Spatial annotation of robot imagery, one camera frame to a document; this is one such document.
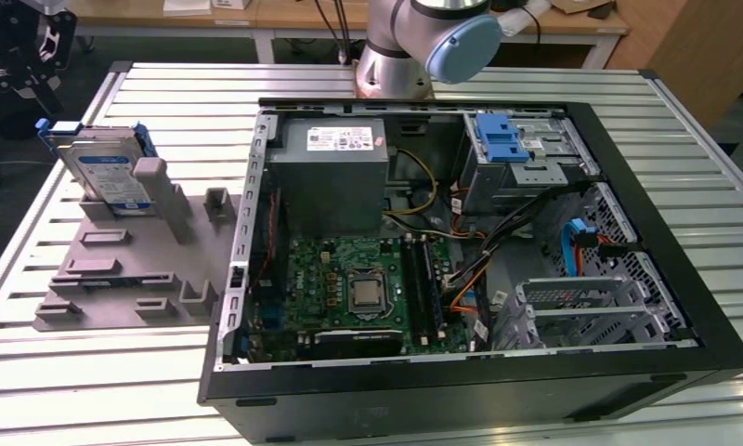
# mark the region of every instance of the gray 3d-printed holder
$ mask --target gray 3d-printed holder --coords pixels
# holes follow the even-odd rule
[[[154,216],[115,216],[80,201],[86,219],[36,311],[40,331],[196,325],[210,322],[226,287],[239,198],[227,189],[186,197],[167,163],[143,158],[135,177]]]

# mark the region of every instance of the white label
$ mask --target white label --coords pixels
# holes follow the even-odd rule
[[[226,26],[251,26],[248,20],[215,20],[215,24]]]
[[[78,164],[88,183],[108,204],[124,209],[151,206],[150,195],[134,177],[134,165],[127,156],[82,156]]]
[[[504,291],[497,291],[491,299],[491,305],[504,305],[509,295]]]
[[[457,215],[463,214],[463,200],[459,198],[452,198],[452,212]]]
[[[543,141],[539,139],[523,139],[521,146],[524,149],[533,151],[535,149],[543,150]]]
[[[372,151],[372,127],[312,127],[309,151]]]
[[[483,321],[480,321],[479,319],[476,320],[476,323],[473,324],[473,331],[487,341],[488,329],[487,329],[485,325],[483,324]]]

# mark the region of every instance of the table leg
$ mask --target table leg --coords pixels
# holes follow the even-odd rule
[[[275,63],[274,39],[275,30],[254,30],[259,63]]]
[[[620,35],[600,35],[581,68],[600,70],[607,68],[607,63],[609,63],[611,54],[615,52],[619,41]]]

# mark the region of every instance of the motherboard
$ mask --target motherboard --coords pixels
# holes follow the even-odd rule
[[[285,301],[258,309],[262,350],[274,361],[356,357],[357,348],[379,350],[364,356],[468,351],[464,319],[440,293],[451,273],[440,238],[292,239]]]

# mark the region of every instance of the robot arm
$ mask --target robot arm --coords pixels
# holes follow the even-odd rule
[[[356,71],[365,98],[425,98],[431,79],[457,84],[489,64],[503,31],[491,0],[376,0]]]
[[[63,109],[52,90],[62,83],[58,71],[68,65],[78,28],[78,16],[63,4],[0,0],[0,91],[12,89],[23,98],[36,98],[50,114]],[[47,31],[38,46],[40,23]]]

